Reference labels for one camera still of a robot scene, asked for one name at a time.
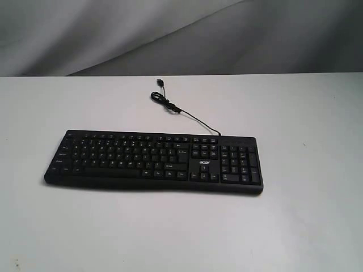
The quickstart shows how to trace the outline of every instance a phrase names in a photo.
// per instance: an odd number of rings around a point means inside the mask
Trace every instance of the computer keyboard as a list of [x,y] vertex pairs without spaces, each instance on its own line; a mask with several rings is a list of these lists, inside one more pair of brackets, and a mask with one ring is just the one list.
[[44,178],[111,189],[263,190],[251,137],[68,130]]

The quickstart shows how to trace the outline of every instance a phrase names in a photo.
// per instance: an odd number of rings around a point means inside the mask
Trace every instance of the keyboard cable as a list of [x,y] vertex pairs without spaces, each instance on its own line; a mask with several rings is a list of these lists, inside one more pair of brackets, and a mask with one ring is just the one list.
[[212,129],[210,126],[208,126],[205,122],[199,120],[197,117],[192,116],[189,112],[186,112],[184,109],[180,109],[178,108],[175,104],[170,103],[169,100],[166,99],[166,95],[165,95],[165,88],[164,88],[164,81],[161,79],[157,80],[157,84],[160,88],[163,89],[164,95],[162,95],[159,92],[152,92],[151,93],[151,99],[153,99],[156,103],[160,104],[160,105],[164,105],[165,108],[176,112],[176,113],[180,113],[180,112],[184,112],[187,115],[191,116],[192,118],[194,118],[195,120],[197,120],[198,122],[202,123],[203,125],[205,125],[208,129],[215,131],[216,133],[218,133],[219,136],[222,136],[222,134],[215,129]]

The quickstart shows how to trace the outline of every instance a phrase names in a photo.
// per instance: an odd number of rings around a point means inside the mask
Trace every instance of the table surface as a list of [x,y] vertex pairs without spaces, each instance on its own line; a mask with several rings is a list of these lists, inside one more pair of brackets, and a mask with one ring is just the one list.
[[209,134],[150,100],[156,78],[0,78],[0,271],[363,270],[363,73],[163,77],[257,138],[257,197],[44,184],[67,129]]

